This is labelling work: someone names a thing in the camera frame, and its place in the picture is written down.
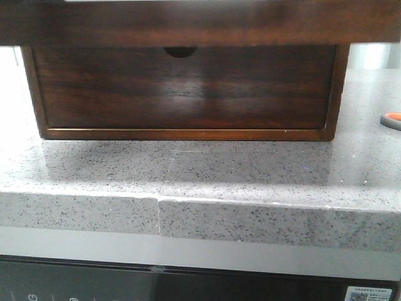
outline quartz countertop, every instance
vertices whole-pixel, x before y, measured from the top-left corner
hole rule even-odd
[[[42,140],[0,70],[0,226],[401,252],[401,70],[348,70],[332,142]]]

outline drawer front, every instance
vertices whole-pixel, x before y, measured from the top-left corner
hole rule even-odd
[[[322,129],[334,57],[334,46],[199,47],[184,58],[33,48],[49,128]]]

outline scissors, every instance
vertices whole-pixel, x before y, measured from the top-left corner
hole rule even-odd
[[[401,112],[389,112],[380,116],[380,123],[391,129],[401,130]]]

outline qr code label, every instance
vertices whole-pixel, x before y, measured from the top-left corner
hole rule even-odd
[[[392,290],[376,287],[348,287],[345,301],[390,301]]]

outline wooden box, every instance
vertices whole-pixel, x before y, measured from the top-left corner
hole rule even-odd
[[[330,140],[347,56],[347,46],[24,49],[41,135],[57,139]]]
[[[398,41],[398,0],[0,5],[48,139],[331,140],[349,44]]]

